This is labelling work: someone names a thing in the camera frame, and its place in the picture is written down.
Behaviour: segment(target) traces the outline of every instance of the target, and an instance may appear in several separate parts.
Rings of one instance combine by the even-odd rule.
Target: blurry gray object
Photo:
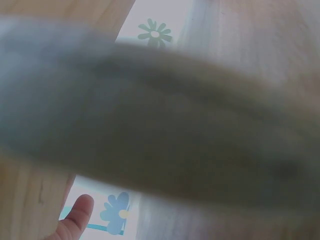
[[[0,22],[6,154],[156,195],[320,209],[319,114],[290,92],[86,27]]]

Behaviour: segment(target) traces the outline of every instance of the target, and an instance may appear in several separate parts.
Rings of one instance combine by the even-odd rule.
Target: hand
[[[71,176],[68,180],[63,204],[67,199],[74,179]],[[93,198],[86,194],[81,195],[75,201],[72,210],[66,218],[59,221],[55,233],[44,240],[79,240],[89,222],[93,208]]]

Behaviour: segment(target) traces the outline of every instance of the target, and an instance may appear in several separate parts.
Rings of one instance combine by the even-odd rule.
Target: blue flower pattern
[[[129,211],[129,195],[122,192],[116,198],[115,195],[108,196],[108,202],[104,203],[106,210],[100,213],[103,221],[108,221],[107,231],[112,235],[118,235],[126,226],[127,213]]]

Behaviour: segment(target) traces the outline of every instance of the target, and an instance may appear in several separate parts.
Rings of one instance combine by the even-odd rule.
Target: flower sticker
[[[106,210],[100,213],[100,217],[103,221],[109,221],[107,225],[108,233],[112,235],[121,234],[128,217],[129,195],[127,192],[120,193],[117,198],[115,195],[109,195],[108,201],[109,203],[104,203]]]
[[[171,33],[170,29],[165,29],[166,24],[161,23],[160,26],[157,29],[157,22],[152,21],[150,18],[147,20],[149,27],[147,27],[145,24],[140,24],[138,27],[142,30],[147,31],[148,33],[142,33],[138,35],[138,39],[148,40],[148,46],[152,48],[165,48],[166,44],[164,41],[171,42],[172,36],[169,36],[167,34]]]

